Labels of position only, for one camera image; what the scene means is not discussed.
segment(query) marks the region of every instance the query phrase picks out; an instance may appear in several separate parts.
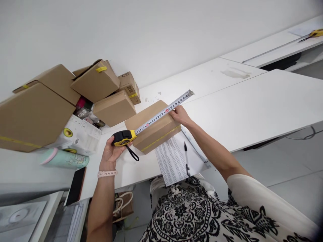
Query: hand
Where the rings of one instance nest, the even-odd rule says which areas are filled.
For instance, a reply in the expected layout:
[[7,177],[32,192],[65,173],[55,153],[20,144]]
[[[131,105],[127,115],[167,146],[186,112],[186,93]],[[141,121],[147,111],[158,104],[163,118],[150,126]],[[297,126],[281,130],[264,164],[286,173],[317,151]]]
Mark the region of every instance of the hand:
[[117,159],[120,157],[123,151],[127,148],[126,146],[113,146],[112,143],[114,141],[114,136],[111,136],[104,147],[104,151],[102,154],[102,159],[100,163],[100,170],[111,170],[115,169],[115,164]]
[[183,124],[185,127],[194,124],[193,120],[191,120],[191,118],[188,116],[187,112],[181,105],[177,106],[175,108],[175,111],[172,110],[169,114],[173,117],[175,121],[179,122],[180,124]]

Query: person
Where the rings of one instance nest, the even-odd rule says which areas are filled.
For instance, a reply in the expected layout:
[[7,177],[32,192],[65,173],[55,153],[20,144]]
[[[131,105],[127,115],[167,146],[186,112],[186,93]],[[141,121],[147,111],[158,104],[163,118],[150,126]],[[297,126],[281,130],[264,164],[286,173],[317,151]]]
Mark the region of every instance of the person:
[[[182,106],[170,115],[193,135],[228,185],[227,202],[200,175],[165,187],[150,185],[153,215],[140,241],[311,241],[318,226],[255,180],[219,142],[193,122]],[[107,140],[100,171],[114,171],[125,147]],[[98,179],[88,215],[87,241],[112,241],[114,177]]]

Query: woman's right hand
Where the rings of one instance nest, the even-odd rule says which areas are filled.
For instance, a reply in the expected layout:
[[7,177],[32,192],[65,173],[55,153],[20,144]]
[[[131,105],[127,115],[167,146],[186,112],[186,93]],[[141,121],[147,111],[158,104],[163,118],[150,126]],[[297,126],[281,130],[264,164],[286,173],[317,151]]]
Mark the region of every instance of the woman's right hand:
[[175,111],[172,110],[169,114],[173,117],[175,121],[179,122],[185,127],[194,124],[193,120],[191,120],[191,118],[188,116],[187,112],[181,105],[177,106],[175,108]]

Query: white shirt sleeve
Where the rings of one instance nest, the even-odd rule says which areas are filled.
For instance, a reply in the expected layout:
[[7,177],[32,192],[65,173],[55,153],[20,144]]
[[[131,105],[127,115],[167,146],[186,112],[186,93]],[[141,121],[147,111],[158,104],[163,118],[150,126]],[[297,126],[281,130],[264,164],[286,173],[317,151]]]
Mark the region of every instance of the white shirt sleeve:
[[234,200],[240,206],[260,211],[264,206],[266,216],[279,222],[287,229],[307,238],[314,239],[319,227],[280,196],[254,178],[235,174],[229,176],[227,184]]

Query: white box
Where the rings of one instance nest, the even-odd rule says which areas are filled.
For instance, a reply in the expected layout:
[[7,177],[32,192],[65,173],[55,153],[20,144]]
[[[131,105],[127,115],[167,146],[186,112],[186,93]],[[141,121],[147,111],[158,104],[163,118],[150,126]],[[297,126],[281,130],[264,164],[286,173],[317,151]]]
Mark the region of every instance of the white box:
[[97,152],[101,133],[100,129],[83,120],[76,136],[73,136],[73,142],[65,144],[59,149],[84,156],[93,155]]
[[78,118],[75,115],[72,115],[65,125],[64,130],[61,132],[61,134],[58,136],[57,140],[45,146],[46,148],[59,148],[61,146],[66,146],[72,144],[76,137],[78,131],[81,129],[82,119]]

